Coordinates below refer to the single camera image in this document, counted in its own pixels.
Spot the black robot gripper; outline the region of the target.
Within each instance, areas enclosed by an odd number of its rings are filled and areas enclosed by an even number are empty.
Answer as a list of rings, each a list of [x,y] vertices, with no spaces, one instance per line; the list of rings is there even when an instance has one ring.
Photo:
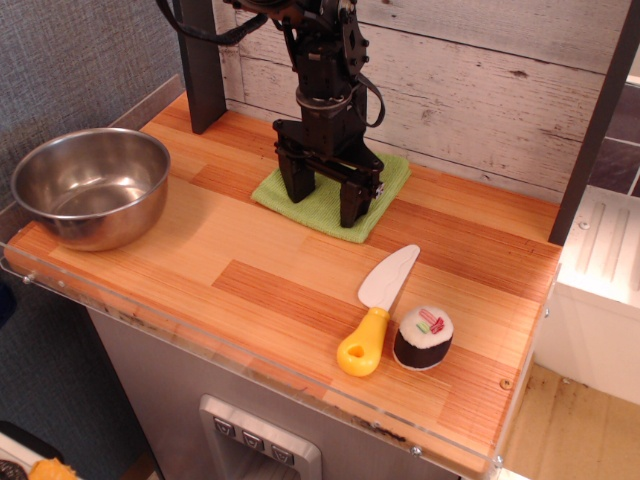
[[[364,144],[364,133],[378,126],[385,110],[372,124],[367,122],[367,92],[379,92],[370,84],[358,84],[337,98],[314,98],[300,90],[296,100],[300,121],[277,120],[276,152],[286,192],[293,203],[315,189],[315,172],[345,182],[340,188],[340,225],[351,228],[383,193],[380,174],[384,165]]]

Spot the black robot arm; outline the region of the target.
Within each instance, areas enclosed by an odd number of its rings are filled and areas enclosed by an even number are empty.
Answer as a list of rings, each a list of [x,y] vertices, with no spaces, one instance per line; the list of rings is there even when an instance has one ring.
[[[365,145],[369,94],[361,70],[369,46],[353,1],[235,1],[233,7],[271,19],[282,32],[298,78],[298,121],[277,120],[276,152],[290,200],[298,203],[322,174],[340,185],[340,223],[351,228],[382,191],[383,162]]]

